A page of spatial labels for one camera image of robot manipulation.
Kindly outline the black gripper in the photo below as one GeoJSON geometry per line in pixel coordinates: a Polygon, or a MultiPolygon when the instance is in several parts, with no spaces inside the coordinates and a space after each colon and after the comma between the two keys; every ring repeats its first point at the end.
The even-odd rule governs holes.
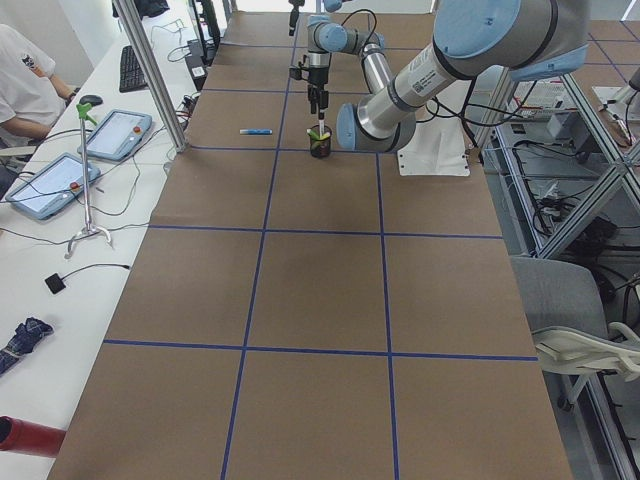
{"type": "MultiPolygon", "coordinates": [[[[294,36],[300,15],[300,8],[303,6],[303,0],[289,0],[291,11],[289,14],[288,35],[294,36]]],[[[317,93],[319,90],[319,109],[324,111],[329,106],[329,92],[324,90],[329,82],[329,68],[309,68],[308,71],[308,92],[307,98],[310,104],[310,112],[317,112],[317,93]]]]}

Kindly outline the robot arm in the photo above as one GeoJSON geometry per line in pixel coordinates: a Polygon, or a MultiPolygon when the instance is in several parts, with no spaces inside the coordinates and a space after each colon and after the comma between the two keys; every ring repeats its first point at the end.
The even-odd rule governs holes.
{"type": "Polygon", "coordinates": [[[399,73],[390,71],[377,34],[360,34],[329,15],[307,21],[312,72],[326,73],[329,56],[360,57],[369,95],[341,106],[336,135],[346,150],[392,152],[409,143],[416,111],[456,81],[488,68],[509,69],[513,81],[557,77],[587,55],[591,8],[586,1],[443,1],[431,43],[399,73]]]}

